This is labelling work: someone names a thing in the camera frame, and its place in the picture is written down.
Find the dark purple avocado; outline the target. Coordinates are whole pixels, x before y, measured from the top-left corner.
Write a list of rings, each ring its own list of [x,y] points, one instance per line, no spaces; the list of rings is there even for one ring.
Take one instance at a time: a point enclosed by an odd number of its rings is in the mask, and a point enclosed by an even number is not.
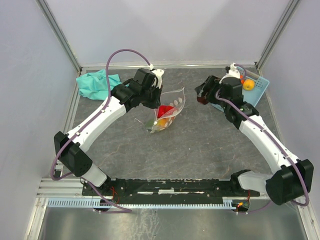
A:
[[[197,102],[202,104],[202,105],[208,104],[208,101],[207,101],[205,96],[197,96],[196,99],[197,99]]]

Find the red apple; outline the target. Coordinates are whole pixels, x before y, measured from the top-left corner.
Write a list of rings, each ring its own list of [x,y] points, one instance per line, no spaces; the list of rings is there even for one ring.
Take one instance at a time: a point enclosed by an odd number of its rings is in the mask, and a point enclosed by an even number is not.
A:
[[[174,107],[171,105],[160,105],[158,108],[157,118],[161,118],[168,111],[172,110]]]

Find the clear dotted zip bag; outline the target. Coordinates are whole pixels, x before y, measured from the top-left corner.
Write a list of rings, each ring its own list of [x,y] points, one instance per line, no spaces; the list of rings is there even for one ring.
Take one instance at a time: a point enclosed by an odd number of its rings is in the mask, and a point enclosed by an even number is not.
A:
[[[173,106],[173,109],[171,109],[170,111],[165,113],[160,118],[157,118],[159,107],[157,109],[152,109],[151,114],[150,114],[150,118],[147,121],[149,121],[150,119],[159,120],[159,119],[163,119],[163,118],[171,118],[171,121],[168,126],[168,127],[170,127],[172,125],[173,121],[175,120],[175,118],[183,110],[183,108],[185,106],[185,102],[186,102],[186,99],[185,99],[185,88],[184,87],[182,87],[181,89],[178,89],[178,90],[164,92],[160,96],[160,106],[161,105]],[[146,127],[145,128],[152,134],[155,132],[163,131],[163,130],[167,129],[168,127],[162,128],[162,129],[148,129]]]

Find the green orange mango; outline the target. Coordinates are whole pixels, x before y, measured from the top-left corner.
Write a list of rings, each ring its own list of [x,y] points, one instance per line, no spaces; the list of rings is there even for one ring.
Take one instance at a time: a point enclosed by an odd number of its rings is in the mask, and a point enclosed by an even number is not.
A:
[[[170,125],[171,118],[150,119],[146,122],[145,127],[147,129],[163,129]]]

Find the light blue plastic basket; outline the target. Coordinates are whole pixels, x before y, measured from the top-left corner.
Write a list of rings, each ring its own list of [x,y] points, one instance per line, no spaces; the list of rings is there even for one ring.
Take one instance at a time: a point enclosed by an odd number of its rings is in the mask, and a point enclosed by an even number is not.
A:
[[[252,90],[242,90],[244,101],[256,107],[264,92],[268,88],[270,81],[249,70],[246,70],[244,79],[251,79],[255,83],[254,88]]]

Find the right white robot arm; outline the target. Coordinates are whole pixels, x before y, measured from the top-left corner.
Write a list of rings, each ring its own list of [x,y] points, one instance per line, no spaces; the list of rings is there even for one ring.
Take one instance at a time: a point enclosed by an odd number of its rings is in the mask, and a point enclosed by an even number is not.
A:
[[[195,88],[197,101],[223,108],[226,119],[244,134],[266,160],[272,174],[244,170],[229,183],[231,193],[242,195],[247,190],[265,193],[280,206],[287,202],[306,207],[310,203],[314,166],[301,160],[270,131],[257,109],[244,100],[239,77],[210,75]]]

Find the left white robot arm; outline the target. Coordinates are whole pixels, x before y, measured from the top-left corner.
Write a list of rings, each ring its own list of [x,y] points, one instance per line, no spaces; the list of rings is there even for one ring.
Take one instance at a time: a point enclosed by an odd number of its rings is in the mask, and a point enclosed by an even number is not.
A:
[[[101,133],[132,108],[143,105],[156,109],[161,105],[164,73],[163,69],[139,68],[133,78],[115,86],[110,98],[81,124],[68,133],[59,131],[54,136],[58,160],[73,175],[91,182],[99,195],[106,195],[110,191],[110,178],[93,163],[86,152]]]

